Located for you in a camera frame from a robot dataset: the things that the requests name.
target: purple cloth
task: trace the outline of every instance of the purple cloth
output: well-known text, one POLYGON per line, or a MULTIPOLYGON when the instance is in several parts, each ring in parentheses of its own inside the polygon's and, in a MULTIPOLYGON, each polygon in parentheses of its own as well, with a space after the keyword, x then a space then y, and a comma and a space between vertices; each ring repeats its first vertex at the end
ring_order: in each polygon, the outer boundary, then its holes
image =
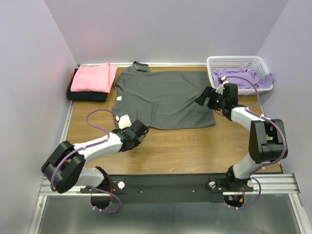
MULTIPOLYGON (((261 77, 254 70, 249 70, 249 68, 246 67, 229 69, 218 68, 212 71, 211 75, 213 76, 214 86, 216 88, 221 85, 219 79, 230 75, 244 77, 253 83, 253 85, 255 85, 258 89, 269 88, 274 80, 271 73, 266 74, 265 77, 261 79, 261 77)), ((247 81, 240 78, 229 78, 228 82, 237 84, 239 89, 253 88, 247 81)))

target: pink folded cloth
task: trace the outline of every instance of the pink folded cloth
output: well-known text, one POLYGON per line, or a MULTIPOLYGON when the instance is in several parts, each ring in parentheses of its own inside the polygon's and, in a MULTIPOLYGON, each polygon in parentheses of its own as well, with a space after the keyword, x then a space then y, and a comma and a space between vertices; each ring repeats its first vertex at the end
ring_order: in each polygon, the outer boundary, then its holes
POLYGON ((72 92, 94 91, 109 93, 115 79, 116 71, 117 67, 111 65, 109 62, 96 67, 81 66, 75 74, 70 90, 72 92))

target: wooden tabletop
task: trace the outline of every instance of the wooden tabletop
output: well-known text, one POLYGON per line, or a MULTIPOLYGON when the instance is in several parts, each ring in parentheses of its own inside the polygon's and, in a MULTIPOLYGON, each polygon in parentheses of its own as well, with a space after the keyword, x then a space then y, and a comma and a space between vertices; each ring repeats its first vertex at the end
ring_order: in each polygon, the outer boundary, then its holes
MULTIPOLYGON (((125 68, 118 68, 116 79, 125 68)), ((185 70, 206 71, 206 67, 151 67, 151 71, 185 70)), ((106 102, 78 102, 67 133, 67 140, 83 143, 105 135, 90 127, 85 118, 98 108, 112 109, 116 92, 112 88, 106 102)), ((250 106, 256 96, 240 96, 239 103, 250 106)), ((262 113, 261 107, 253 109, 262 113)), ((150 128, 146 138, 136 148, 103 156, 87 164, 102 167, 109 174, 170 174, 170 173, 224 173, 248 153, 249 131, 237 123, 214 114, 216 125, 207 128, 159 130, 150 128)), ((115 128, 108 112, 97 112, 90 122, 109 131, 115 128)), ((261 172, 280 172, 278 164, 267 166, 261 172)))

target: white wall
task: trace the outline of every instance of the white wall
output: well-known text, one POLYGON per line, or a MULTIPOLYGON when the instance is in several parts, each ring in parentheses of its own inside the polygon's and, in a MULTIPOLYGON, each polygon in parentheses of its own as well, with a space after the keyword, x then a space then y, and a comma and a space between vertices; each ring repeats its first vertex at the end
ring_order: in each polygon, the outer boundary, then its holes
POLYGON ((42 0, 0 2, 0 233, 28 233, 75 67, 42 0))
POLYGON ((300 198, 312 222, 312 1, 290 0, 264 42, 261 56, 275 76, 272 92, 262 95, 265 114, 285 124, 288 157, 282 162, 295 173, 300 198))
POLYGON ((78 63, 256 55, 287 0, 45 0, 78 63))

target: white laundry basket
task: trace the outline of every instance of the white laundry basket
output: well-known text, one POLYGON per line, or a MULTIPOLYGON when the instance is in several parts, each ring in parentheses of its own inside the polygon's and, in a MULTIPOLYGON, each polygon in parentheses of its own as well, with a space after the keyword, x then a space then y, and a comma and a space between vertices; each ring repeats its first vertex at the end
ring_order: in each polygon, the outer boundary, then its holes
MULTIPOLYGON (((211 56, 207 58, 207 69, 211 86, 213 88, 217 88, 214 86, 211 71, 214 71, 217 68, 228 69, 238 67, 248 67, 252 70, 255 70, 262 79, 266 74, 270 73, 262 58, 258 56, 211 56)), ((270 86, 270 88, 257 89, 257 91, 262 93, 264 91, 272 90, 272 88, 273 84, 270 86)), ((255 95, 255 91, 254 89, 239 89, 238 95, 255 95)))

